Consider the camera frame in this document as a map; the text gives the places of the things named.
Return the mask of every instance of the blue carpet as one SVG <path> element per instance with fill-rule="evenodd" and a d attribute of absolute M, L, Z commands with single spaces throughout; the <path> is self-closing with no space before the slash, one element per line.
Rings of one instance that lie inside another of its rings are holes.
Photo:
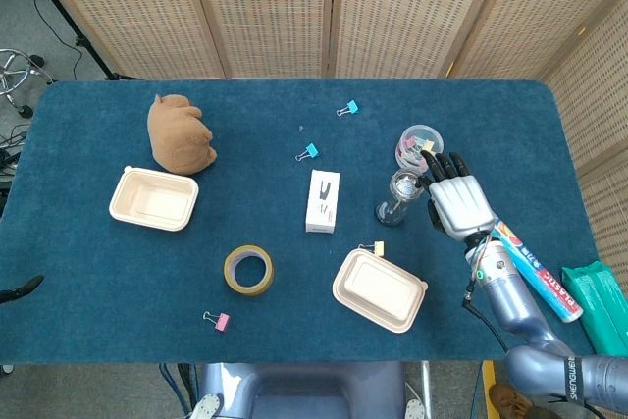
<path fill-rule="evenodd" d="M 156 93 L 185 94 L 199 106 L 218 151 L 216 163 L 194 176 L 198 200 L 178 233 L 108 213 L 126 165 L 159 169 L 146 131 Z M 360 112 L 337 117 L 350 99 Z M 427 197 L 400 227 L 374 217 L 397 168 L 396 142 L 413 124 L 434 127 L 446 150 L 462 153 L 496 212 L 555 275 L 597 258 L 556 107 L 540 82 L 61 82 L 38 104 L 0 223 L 0 287 L 46 277 L 30 296 L 0 306 L 0 361 L 502 357 L 490 332 L 460 307 L 469 274 L 463 246 L 431 228 Z M 311 141 L 320 157 L 295 162 Z M 312 169 L 341 173 L 333 235 L 304 231 Z M 388 260 L 429 284 L 403 335 L 332 296 L 346 253 L 376 239 L 386 242 Z M 265 248 L 275 264 L 273 285 L 258 297 L 231 291 L 223 279 L 225 257 L 243 244 Z M 480 290 L 474 300 L 490 314 Z M 567 343 L 591 353 L 579 323 L 563 325 L 540 304 Z M 231 314 L 229 329 L 213 330 L 201 319 L 205 310 Z"/>

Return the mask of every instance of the green package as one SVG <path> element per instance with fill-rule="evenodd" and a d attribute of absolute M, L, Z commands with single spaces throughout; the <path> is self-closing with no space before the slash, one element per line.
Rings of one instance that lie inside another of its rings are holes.
<path fill-rule="evenodd" d="M 628 356 L 628 302 L 612 270 L 597 260 L 563 268 L 562 281 L 584 310 L 580 319 L 596 352 Z"/>

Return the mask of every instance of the packing tape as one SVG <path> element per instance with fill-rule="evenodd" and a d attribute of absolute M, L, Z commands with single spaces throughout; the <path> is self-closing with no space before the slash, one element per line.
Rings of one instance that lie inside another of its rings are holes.
<path fill-rule="evenodd" d="M 262 259 L 264 265 L 266 266 L 266 271 L 264 272 L 262 280 L 260 280 L 257 285 L 253 285 L 251 287 L 243 287 L 236 280 L 237 264 L 239 264 L 246 257 L 257 257 Z M 258 294 L 262 294 L 271 285 L 273 276 L 273 262 L 271 261 L 270 256 L 264 249 L 257 247 L 256 245 L 243 245 L 242 247 L 238 247 L 225 259 L 225 280 L 227 281 L 227 285 L 229 285 L 234 291 L 245 294 L 246 296 L 257 296 Z"/>

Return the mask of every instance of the brown stuffed toy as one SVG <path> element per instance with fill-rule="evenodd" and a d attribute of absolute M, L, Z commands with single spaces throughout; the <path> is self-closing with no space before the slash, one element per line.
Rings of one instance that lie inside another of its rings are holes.
<path fill-rule="evenodd" d="M 202 115 L 183 95 L 155 96 L 148 111 L 148 136 L 153 157 L 168 172 L 188 176 L 216 160 L 209 146 L 213 135 L 200 121 Z"/>

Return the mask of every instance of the pink binder clip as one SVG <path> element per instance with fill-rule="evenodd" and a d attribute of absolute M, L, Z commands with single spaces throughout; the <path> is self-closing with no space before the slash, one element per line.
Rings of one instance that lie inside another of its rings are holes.
<path fill-rule="evenodd" d="M 203 319 L 214 323 L 214 329 L 223 333 L 227 330 L 227 325 L 229 324 L 231 316 L 227 313 L 212 314 L 209 311 L 205 311 L 203 313 Z"/>

